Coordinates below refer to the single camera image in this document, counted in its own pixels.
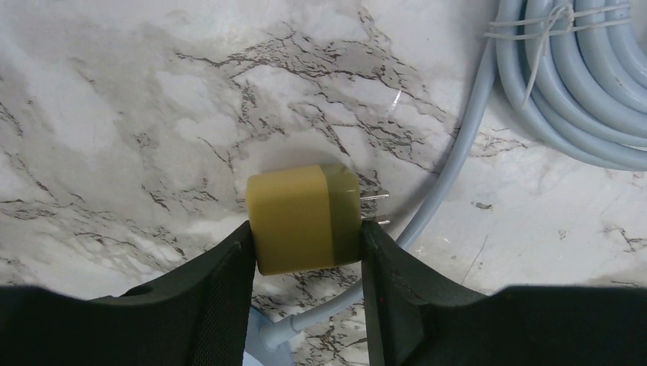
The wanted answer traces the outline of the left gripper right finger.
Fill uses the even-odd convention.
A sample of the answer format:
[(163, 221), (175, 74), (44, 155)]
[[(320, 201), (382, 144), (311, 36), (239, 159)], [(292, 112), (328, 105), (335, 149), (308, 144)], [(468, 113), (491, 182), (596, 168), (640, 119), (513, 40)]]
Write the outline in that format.
[(644, 365), (640, 287), (511, 286), (484, 295), (362, 225), (372, 365)]

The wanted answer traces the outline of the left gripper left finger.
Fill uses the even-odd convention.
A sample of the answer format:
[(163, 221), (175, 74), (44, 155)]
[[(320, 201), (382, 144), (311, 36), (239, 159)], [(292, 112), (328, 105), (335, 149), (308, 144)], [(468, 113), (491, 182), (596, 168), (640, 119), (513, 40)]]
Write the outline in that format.
[(248, 223), (118, 297), (1, 289), (3, 365), (240, 365), (255, 274)]

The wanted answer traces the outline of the yellow plug adapter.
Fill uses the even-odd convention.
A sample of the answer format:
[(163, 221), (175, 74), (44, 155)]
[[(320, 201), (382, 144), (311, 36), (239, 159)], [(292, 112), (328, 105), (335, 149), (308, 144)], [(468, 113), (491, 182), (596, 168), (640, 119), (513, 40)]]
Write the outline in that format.
[(251, 176), (246, 206), (259, 273), (334, 268), (361, 259), (361, 204), (389, 197), (363, 193), (343, 163), (309, 165)]

